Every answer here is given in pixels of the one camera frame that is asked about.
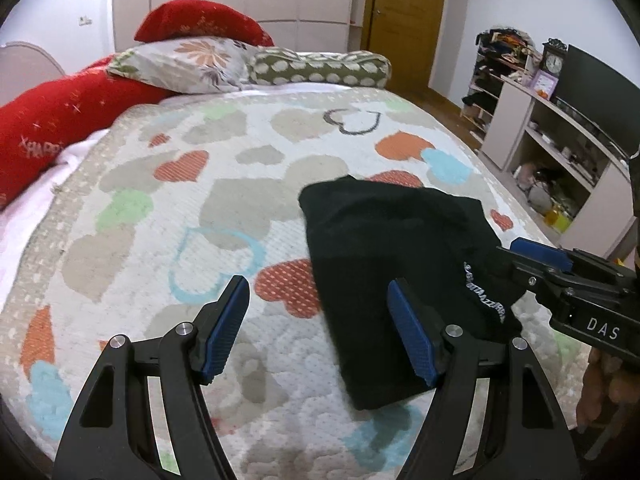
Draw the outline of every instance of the clock face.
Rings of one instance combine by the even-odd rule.
[[[555,54],[549,54],[546,57],[545,67],[553,75],[559,75],[562,70],[563,60]]]

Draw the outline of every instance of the white wall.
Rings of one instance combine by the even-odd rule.
[[[80,27],[81,16],[93,23]],[[21,0],[0,28],[0,44],[9,41],[33,43],[77,72],[115,50],[111,0]]]
[[[461,105],[476,62],[476,35],[494,25],[583,49],[640,86],[640,45],[612,0],[445,0],[430,87]]]

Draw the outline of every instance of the heart-patterned quilt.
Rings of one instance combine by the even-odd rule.
[[[351,407],[297,200],[307,184],[345,174],[475,197],[506,246],[545,242],[468,147],[389,92],[133,108],[57,191],[0,314],[0,392],[40,449],[55,456],[110,337],[161,336],[242,274],[250,307],[224,373],[204,388],[238,478],[395,478],[432,394],[375,412]],[[585,347],[553,332],[530,294],[514,311],[573,423]],[[163,464],[175,470],[157,383],[150,397]],[[481,405],[461,464],[473,456]]]

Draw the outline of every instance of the screw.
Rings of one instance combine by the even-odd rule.
[[[446,332],[451,337],[460,337],[461,335],[463,335],[464,330],[462,330],[462,327],[458,325],[449,325],[446,328]]]
[[[177,327],[175,327],[175,331],[178,335],[189,335],[193,332],[193,325],[188,321],[185,323],[180,323]]]
[[[521,337],[515,337],[512,341],[513,346],[515,346],[518,350],[526,350],[529,346],[526,341],[524,341]]]
[[[112,348],[120,348],[127,342],[127,339],[123,335],[117,335],[111,338],[109,346]]]

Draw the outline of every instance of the flat screen tv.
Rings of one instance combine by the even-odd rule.
[[[554,99],[562,99],[596,123],[627,158],[640,145],[640,88],[573,45]]]

